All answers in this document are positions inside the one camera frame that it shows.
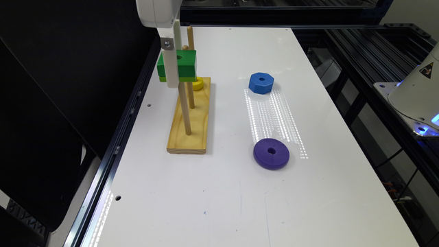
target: blue hexagonal nut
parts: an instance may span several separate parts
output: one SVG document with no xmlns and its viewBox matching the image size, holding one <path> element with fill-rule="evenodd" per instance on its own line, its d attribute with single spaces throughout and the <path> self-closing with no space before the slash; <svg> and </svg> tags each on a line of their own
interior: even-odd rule
<svg viewBox="0 0 439 247">
<path fill-rule="evenodd" d="M 253 93 L 266 94 L 272 91 L 274 78 L 267 73 L 254 73 L 250 77 L 248 88 Z"/>
</svg>

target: wooden base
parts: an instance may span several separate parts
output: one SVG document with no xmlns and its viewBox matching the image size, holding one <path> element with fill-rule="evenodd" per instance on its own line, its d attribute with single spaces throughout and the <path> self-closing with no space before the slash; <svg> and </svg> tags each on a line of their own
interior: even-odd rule
<svg viewBox="0 0 439 247">
<path fill-rule="evenodd" d="M 177 100 L 174 120 L 167 142 L 167 151 L 171 154 L 205 154 L 207 142 L 207 123 L 209 120 L 209 97 L 211 94 L 211 78 L 203 78 L 204 86 L 194 91 L 195 108 L 189 109 L 191 119 L 191 135 L 186 135 L 185 125 Z"/>
</svg>

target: green block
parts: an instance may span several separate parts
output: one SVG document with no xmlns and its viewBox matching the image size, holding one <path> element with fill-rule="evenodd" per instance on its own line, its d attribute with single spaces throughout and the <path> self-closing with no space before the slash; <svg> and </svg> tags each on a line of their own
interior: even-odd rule
<svg viewBox="0 0 439 247">
<path fill-rule="evenodd" d="M 166 82 L 166 77 L 164 76 L 160 76 L 158 77 L 160 82 Z M 180 77 L 179 79 L 180 82 L 196 82 L 197 81 L 197 77 Z"/>
<path fill-rule="evenodd" d="M 197 63 L 196 63 L 196 51 L 189 50 L 177 50 L 177 64 L 178 64 L 178 76 L 180 78 L 196 78 Z M 165 77 L 165 64 L 163 63 L 163 54 L 157 62 L 158 76 Z"/>
</svg>

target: screw hole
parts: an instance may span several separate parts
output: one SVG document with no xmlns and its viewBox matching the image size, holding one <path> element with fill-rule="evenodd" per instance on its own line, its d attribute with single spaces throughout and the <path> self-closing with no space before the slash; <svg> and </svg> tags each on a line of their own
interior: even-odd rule
<svg viewBox="0 0 439 247">
<path fill-rule="evenodd" d="M 276 150 L 274 148 L 268 148 L 267 151 L 269 154 L 276 154 Z"/>
</svg>

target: purple disk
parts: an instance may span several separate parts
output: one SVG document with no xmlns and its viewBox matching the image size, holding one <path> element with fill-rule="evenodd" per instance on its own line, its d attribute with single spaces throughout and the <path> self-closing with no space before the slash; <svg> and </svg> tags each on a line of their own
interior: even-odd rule
<svg viewBox="0 0 439 247">
<path fill-rule="evenodd" d="M 289 151 L 285 144 L 276 139 L 266 138 L 258 141 L 253 149 L 256 162 L 271 170 L 284 167 L 289 160 Z"/>
</svg>

